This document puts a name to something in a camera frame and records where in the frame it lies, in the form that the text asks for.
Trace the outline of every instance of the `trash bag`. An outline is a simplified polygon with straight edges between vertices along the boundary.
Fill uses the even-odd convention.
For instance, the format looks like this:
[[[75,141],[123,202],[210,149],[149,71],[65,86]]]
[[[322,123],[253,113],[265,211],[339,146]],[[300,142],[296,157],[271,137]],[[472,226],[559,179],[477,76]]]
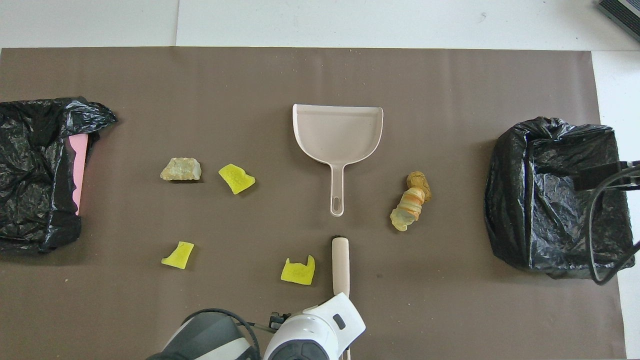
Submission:
[[[82,97],[0,102],[0,252],[36,253],[78,239],[71,135],[116,122]]]
[[[576,191],[580,170],[618,160],[613,129],[538,117],[516,124],[495,144],[484,193],[493,254],[555,279],[589,279],[584,223],[590,191]],[[593,208],[596,269],[614,268],[633,247],[627,195],[607,190]],[[622,268],[634,265],[631,257]]]

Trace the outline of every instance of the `dustpan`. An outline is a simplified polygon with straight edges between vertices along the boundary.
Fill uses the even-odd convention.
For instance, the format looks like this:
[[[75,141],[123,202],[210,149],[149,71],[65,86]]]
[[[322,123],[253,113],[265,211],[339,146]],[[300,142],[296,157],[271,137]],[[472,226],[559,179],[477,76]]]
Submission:
[[[344,212],[344,167],[371,155],[382,136],[382,108],[293,106],[293,131],[300,149],[331,168],[331,215]]]

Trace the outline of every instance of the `brown paper sheet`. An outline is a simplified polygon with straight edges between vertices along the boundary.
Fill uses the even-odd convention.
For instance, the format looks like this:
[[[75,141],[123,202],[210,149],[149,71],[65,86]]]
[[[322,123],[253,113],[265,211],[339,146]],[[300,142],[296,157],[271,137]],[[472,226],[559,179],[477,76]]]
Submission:
[[[510,268],[483,222],[489,157],[508,127],[540,115],[598,123],[590,53],[3,49],[0,84],[2,101],[82,95],[121,120],[89,159],[81,238],[0,256],[4,359],[141,359],[203,307],[258,323],[302,310],[332,295],[335,234],[350,240],[351,298],[367,324],[354,359],[625,356],[616,281]],[[294,139],[294,103],[384,109],[380,146],[346,168],[340,218],[329,168]],[[199,183],[160,179],[176,156],[202,163]],[[228,163],[256,185],[232,195],[217,174]],[[433,200],[399,233],[388,215],[413,170]],[[196,244],[187,269],[161,265],[180,240]],[[307,254],[313,285],[279,279],[286,258]]]

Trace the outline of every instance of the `yellow sponge piece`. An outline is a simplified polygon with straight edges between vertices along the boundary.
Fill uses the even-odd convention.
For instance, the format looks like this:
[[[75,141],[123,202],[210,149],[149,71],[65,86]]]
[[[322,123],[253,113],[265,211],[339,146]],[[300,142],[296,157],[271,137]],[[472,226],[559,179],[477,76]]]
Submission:
[[[255,184],[255,177],[247,175],[241,167],[233,164],[221,168],[218,173],[227,182],[234,195]]]
[[[280,280],[295,282],[301,285],[311,285],[315,270],[316,260],[311,255],[308,256],[306,265],[301,263],[292,264],[289,262],[289,258],[287,258],[284,268],[282,269]]]
[[[193,244],[178,241],[178,247],[167,258],[162,259],[160,262],[165,265],[174,266],[176,268],[184,269],[187,266],[189,255],[193,250]]]

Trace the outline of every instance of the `white handle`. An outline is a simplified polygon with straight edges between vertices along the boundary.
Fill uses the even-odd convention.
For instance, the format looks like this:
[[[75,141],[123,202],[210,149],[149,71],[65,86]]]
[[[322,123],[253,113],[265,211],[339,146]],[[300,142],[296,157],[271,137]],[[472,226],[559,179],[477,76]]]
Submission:
[[[349,297],[349,240],[334,238],[332,241],[333,294],[344,293]]]
[[[331,165],[330,211],[335,217],[344,212],[344,165]]]

